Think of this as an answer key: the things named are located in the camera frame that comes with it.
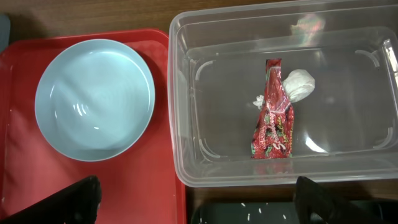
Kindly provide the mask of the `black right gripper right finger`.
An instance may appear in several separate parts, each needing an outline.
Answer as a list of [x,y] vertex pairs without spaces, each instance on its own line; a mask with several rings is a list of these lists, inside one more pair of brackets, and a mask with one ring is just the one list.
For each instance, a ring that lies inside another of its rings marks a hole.
[[304,176],[296,181],[294,204],[298,220],[304,224],[310,223],[313,213],[328,224],[385,222]]

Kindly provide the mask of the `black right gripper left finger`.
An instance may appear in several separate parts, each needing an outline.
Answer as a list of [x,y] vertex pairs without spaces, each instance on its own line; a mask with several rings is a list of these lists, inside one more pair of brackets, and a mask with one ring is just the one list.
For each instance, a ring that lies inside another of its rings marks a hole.
[[95,224],[102,191],[100,180],[88,176],[1,220],[1,224]]

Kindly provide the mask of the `red snack wrapper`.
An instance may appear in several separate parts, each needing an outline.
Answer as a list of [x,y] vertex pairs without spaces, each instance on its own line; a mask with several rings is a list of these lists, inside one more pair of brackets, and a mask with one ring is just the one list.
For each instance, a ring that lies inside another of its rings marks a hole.
[[292,156],[294,109],[282,86],[280,58],[266,61],[266,85],[251,142],[253,159]]

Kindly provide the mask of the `light blue plate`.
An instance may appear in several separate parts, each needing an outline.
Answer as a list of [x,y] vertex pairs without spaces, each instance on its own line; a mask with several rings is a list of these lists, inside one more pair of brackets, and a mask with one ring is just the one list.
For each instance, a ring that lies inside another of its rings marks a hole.
[[34,109],[40,132],[57,152],[96,162],[136,143],[154,107],[154,78],[137,51],[115,40],[91,39],[49,63]]

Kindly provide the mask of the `white tissue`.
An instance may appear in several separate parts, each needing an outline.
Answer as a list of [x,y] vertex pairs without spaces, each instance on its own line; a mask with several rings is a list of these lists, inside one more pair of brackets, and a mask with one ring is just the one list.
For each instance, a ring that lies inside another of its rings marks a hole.
[[285,111],[292,103],[306,98],[315,89],[315,79],[306,70],[293,70],[281,80],[280,67],[271,67],[266,72],[266,89],[253,101],[258,109],[263,106],[273,112]]

